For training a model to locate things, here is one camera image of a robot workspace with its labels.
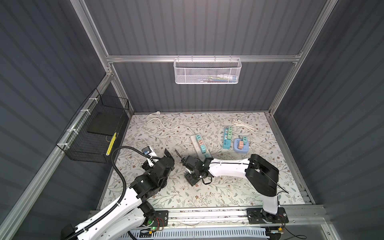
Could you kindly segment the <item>white multicolour power strip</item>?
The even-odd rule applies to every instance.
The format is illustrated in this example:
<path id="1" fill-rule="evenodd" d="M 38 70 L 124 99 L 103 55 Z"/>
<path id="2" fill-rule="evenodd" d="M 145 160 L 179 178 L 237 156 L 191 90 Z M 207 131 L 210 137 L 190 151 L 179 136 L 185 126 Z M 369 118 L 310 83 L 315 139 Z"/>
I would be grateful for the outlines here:
<path id="1" fill-rule="evenodd" d="M 200 160 L 212 157 L 201 134 L 192 135 L 190 139 Z"/>

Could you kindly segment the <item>teal power strip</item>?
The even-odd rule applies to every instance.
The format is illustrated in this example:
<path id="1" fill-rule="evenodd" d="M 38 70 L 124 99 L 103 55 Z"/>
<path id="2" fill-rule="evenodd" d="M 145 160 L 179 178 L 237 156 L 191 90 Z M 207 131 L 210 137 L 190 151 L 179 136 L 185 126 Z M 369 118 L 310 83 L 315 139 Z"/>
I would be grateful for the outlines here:
<path id="1" fill-rule="evenodd" d="M 223 149 L 229 150 L 231 148 L 232 139 L 228 140 L 227 135 L 228 135 L 228 128 L 225 128 L 224 139 L 223 139 Z"/>

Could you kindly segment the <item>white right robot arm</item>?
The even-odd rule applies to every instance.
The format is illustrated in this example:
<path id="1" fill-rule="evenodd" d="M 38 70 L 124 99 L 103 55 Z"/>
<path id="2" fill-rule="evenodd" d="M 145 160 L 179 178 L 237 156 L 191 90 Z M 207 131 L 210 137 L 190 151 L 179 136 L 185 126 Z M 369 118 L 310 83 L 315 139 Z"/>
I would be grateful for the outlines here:
<path id="1" fill-rule="evenodd" d="M 182 158 L 181 162 L 188 171 L 186 179 L 192 186 L 199 181 L 208 185 L 205 179 L 213 180 L 222 176 L 248 180 L 262 195 L 264 215 L 278 215 L 279 170 L 261 156 L 252 154 L 248 159 L 231 161 L 214 158 L 202 161 L 188 156 Z"/>

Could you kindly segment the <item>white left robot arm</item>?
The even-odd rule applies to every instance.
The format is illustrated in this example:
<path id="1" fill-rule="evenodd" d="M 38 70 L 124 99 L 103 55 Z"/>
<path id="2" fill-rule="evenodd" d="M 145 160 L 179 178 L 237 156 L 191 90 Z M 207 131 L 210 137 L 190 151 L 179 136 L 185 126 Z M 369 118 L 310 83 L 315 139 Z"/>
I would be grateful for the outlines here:
<path id="1" fill-rule="evenodd" d="M 154 220 L 155 210 L 147 200 L 167 185 L 175 160 L 168 150 L 164 150 L 160 158 L 150 147 L 144 148 L 140 155 L 147 159 L 143 166 L 145 172 L 129 185 L 122 180 L 121 196 L 93 217 L 75 227 L 64 227 L 62 240 L 114 240 Z"/>

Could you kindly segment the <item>black foam pad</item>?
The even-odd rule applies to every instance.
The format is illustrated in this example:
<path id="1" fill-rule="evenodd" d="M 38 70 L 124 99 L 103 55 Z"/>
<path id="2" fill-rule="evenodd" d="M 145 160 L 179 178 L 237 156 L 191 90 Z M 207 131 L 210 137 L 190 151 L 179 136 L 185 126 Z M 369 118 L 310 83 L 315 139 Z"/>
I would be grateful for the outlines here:
<path id="1" fill-rule="evenodd" d="M 90 126 L 87 128 L 87 132 L 91 134 L 112 137 L 116 132 L 116 127 L 119 121 L 119 115 L 98 113 L 92 120 Z"/>

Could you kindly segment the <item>items in white basket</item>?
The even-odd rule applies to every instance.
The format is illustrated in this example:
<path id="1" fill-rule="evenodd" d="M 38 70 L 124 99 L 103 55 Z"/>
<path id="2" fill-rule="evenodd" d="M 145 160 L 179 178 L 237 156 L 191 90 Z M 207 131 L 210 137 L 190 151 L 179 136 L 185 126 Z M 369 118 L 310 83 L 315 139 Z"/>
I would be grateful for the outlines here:
<path id="1" fill-rule="evenodd" d="M 216 76 L 204 76 L 198 80 L 200 83 L 207 84 L 237 84 L 238 76 L 236 75 L 216 75 Z"/>

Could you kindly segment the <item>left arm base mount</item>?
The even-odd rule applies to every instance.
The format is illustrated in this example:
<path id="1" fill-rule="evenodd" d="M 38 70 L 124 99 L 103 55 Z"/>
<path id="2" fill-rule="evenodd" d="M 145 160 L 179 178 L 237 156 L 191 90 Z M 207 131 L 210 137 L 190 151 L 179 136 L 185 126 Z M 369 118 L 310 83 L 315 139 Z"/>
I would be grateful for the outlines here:
<path id="1" fill-rule="evenodd" d="M 169 220 L 168 210 L 155 210 L 154 215 L 146 218 L 144 223 L 140 225 L 142 228 L 167 227 Z"/>

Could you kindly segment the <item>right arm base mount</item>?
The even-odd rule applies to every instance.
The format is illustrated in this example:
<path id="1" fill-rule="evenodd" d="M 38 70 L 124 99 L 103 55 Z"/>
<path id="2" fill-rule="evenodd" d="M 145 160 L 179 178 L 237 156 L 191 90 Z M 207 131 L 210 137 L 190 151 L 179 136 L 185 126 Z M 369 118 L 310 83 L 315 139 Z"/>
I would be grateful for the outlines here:
<path id="1" fill-rule="evenodd" d="M 289 222 L 286 210 L 278 207 L 278 213 L 273 215 L 263 208 L 247 208 L 247 218 L 250 224 L 287 224 Z"/>

